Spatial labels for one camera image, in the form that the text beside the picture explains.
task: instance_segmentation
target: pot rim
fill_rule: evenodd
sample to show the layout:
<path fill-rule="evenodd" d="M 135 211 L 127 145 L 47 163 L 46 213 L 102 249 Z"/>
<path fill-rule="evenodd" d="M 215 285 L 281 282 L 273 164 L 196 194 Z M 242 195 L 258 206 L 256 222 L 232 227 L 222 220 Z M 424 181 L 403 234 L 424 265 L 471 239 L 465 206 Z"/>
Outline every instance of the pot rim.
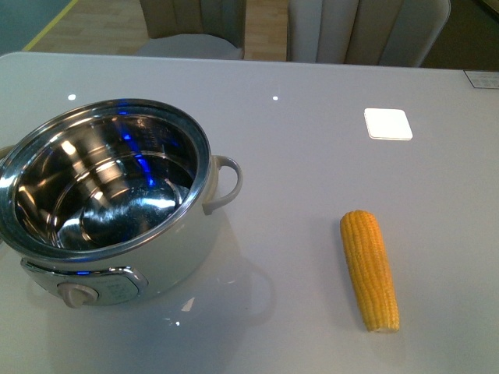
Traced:
<path fill-rule="evenodd" d="M 59 248 L 30 235 L 16 218 L 15 194 L 25 171 L 36 156 L 66 129 L 84 123 L 85 118 L 107 118 L 109 115 L 144 115 L 157 117 L 186 135 L 196 151 L 197 172 L 189 194 L 182 205 L 159 225 L 136 237 L 96 249 Z M 122 98 L 98 101 L 62 113 L 24 136 L 0 164 L 0 236 L 17 252 L 40 261 L 57 263 L 93 262 L 134 250 L 163 234 L 190 210 L 204 191 L 211 171 L 211 150 L 199 123 L 184 111 L 160 101 Z"/>

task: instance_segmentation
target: white square coaster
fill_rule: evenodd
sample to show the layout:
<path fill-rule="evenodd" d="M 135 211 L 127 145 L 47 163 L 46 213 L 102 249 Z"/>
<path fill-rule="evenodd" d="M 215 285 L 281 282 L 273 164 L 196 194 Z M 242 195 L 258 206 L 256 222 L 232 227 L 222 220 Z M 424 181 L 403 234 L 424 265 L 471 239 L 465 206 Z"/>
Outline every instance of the white square coaster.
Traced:
<path fill-rule="evenodd" d="M 372 139 L 410 140 L 411 126 L 401 109 L 366 108 L 367 132 Z"/>

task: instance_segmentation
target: pot handle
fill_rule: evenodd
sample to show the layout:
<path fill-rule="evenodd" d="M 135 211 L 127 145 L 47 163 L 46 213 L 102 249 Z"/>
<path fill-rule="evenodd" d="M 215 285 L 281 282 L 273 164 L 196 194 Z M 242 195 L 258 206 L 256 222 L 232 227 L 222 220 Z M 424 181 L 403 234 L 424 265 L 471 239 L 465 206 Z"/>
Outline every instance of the pot handle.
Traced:
<path fill-rule="evenodd" d="M 235 197 L 239 194 L 239 191 L 241 191 L 242 187 L 242 170 L 237 162 L 226 156 L 212 156 L 211 160 L 215 163 L 214 171 L 216 172 L 216 175 L 214 176 L 213 183 L 211 183 L 210 189 L 208 190 L 206 199 L 203 203 L 203 210 L 207 216 L 212 214 L 214 210 L 233 201 L 233 199 L 235 199 Z M 222 166 L 227 166 L 235 171 L 237 174 L 237 182 L 234 189 L 232 189 L 232 191 L 227 195 L 213 199 L 218 186 L 218 171 L 222 168 Z"/>

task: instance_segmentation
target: chair back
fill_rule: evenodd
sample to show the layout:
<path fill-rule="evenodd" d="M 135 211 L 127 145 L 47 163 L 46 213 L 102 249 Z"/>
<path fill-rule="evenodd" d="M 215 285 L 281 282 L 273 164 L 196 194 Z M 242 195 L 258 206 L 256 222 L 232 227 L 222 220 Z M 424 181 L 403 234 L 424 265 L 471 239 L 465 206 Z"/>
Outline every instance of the chair back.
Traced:
<path fill-rule="evenodd" d="M 450 14 L 450 0 L 405 0 L 380 65 L 421 66 Z"/>
<path fill-rule="evenodd" d="M 209 34 L 244 48 L 246 0 L 140 0 L 151 39 Z"/>
<path fill-rule="evenodd" d="M 449 0 L 289 0 L 288 60 L 420 66 Z"/>

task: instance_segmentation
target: yellow floor line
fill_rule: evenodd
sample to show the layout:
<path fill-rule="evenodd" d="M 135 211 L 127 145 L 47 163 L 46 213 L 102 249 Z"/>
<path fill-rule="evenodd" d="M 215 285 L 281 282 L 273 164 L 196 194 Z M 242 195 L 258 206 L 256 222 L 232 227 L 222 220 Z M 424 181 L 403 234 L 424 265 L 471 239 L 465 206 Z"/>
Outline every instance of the yellow floor line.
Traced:
<path fill-rule="evenodd" d="M 62 11 L 61 11 L 61 12 L 60 12 L 57 16 L 55 16 L 55 17 L 54 17 L 54 19 L 53 19 L 52 21 L 50 21 L 50 22 L 48 23 L 48 25 L 47 25 L 46 27 L 44 27 L 44 29 L 43 29 L 42 31 L 40 31 L 40 32 L 38 33 L 38 35 L 37 35 L 36 37 L 34 37 L 34 38 L 33 38 L 33 40 L 32 40 L 30 43 L 26 44 L 26 47 L 24 47 L 24 48 L 23 48 L 23 51 L 29 51 L 32 47 L 34 47 L 34 45 L 35 45 L 36 43 L 38 43 L 38 41 L 40 41 L 40 39 L 41 39 L 42 37 L 44 37 L 44 36 L 45 36 L 45 34 L 46 34 L 48 31 L 50 31 L 50 29 L 51 29 L 52 27 L 54 27 L 54 26 L 55 26 L 55 24 L 56 24 L 57 22 L 59 22 L 59 21 L 61 20 L 61 18 L 62 18 L 63 16 L 65 16 L 65 15 L 66 15 L 66 13 L 67 13 L 67 12 L 69 12 L 69 10 L 70 10 L 70 9 L 71 9 L 71 8 L 72 8 L 72 7 L 73 7 L 73 6 L 77 3 L 77 2 L 78 2 L 78 0 L 71 0 L 71 2 L 70 2 L 68 5 L 66 5 L 66 6 L 65 6 L 65 8 L 64 8 L 64 9 L 63 9 L 63 10 L 62 10 Z"/>

